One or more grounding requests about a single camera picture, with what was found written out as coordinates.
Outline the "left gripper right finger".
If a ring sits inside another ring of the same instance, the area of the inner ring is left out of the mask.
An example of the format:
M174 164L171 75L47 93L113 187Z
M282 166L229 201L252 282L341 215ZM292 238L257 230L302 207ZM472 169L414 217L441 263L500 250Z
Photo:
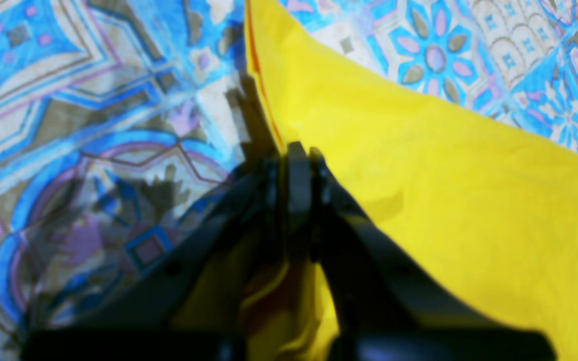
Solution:
M324 272L339 327L328 360L555 360L546 336L459 300L369 219L316 148L286 153L287 251Z

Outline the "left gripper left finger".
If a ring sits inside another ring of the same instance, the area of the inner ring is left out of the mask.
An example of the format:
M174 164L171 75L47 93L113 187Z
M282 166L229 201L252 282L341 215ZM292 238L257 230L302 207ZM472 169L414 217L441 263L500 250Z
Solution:
M282 256L279 173L279 156L264 158L136 286L71 326L35 329L23 359L247 360L241 303L257 272Z

